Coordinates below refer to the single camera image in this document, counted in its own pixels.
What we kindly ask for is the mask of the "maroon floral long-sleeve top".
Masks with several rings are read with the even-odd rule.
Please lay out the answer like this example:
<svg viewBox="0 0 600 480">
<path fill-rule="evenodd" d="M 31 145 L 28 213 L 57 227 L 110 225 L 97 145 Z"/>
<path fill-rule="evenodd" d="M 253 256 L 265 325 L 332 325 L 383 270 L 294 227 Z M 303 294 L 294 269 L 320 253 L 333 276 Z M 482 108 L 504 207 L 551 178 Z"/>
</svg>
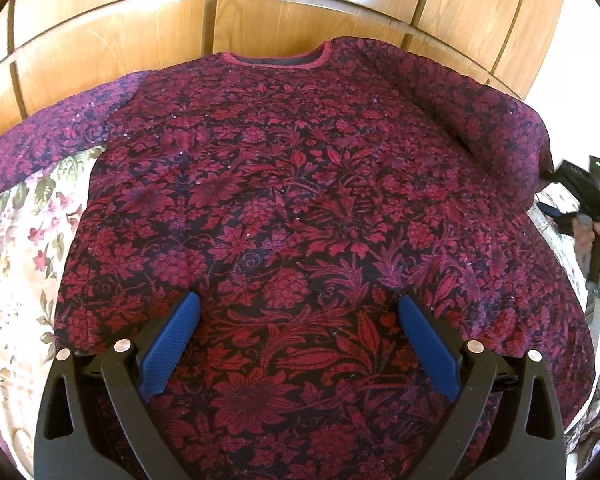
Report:
<svg viewBox="0 0 600 480">
<path fill-rule="evenodd" d="M 0 193 L 95 144 L 56 339 L 105 350 L 196 292 L 199 327 L 148 406 L 192 477 L 405 474 L 448 404 L 403 295 L 504 356 L 539 350 L 564 422 L 585 404 L 588 326 L 528 215 L 553 162 L 526 104 L 377 40 L 211 55 L 3 134 Z"/>
</svg>

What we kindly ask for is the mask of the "glossy wooden bed headboard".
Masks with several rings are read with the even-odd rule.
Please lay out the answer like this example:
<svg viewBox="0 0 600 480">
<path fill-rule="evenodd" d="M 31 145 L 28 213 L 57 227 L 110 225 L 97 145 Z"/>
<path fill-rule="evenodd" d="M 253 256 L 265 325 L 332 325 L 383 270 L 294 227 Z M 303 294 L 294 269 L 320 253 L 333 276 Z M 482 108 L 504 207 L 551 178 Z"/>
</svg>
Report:
<svg viewBox="0 0 600 480">
<path fill-rule="evenodd" d="M 375 38 L 524 98 L 564 0 L 7 0 L 0 136 L 38 110 L 138 70 L 219 52 L 280 58 Z"/>
</svg>

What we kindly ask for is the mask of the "floral pink white bedsheet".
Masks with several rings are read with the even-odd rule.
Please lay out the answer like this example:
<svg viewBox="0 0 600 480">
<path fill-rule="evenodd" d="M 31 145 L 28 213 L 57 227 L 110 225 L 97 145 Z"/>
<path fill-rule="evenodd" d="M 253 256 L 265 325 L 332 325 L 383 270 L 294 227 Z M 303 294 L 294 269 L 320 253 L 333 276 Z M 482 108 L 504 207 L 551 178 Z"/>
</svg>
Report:
<svg viewBox="0 0 600 480">
<path fill-rule="evenodd" d="M 58 289 L 103 150 L 68 156 L 0 194 L 0 447 L 27 479 Z"/>
</svg>

